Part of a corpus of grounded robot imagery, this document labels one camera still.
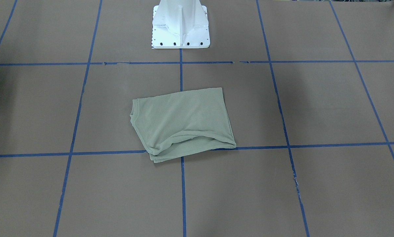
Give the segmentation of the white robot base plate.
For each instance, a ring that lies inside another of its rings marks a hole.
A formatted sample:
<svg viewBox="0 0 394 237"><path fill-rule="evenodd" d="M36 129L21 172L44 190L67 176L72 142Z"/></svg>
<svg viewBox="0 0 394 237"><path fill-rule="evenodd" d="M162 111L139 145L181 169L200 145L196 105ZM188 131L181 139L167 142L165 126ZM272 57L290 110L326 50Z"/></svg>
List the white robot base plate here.
<svg viewBox="0 0 394 237"><path fill-rule="evenodd" d="M207 7L199 0L161 0L153 7L153 49L209 48Z"/></svg>

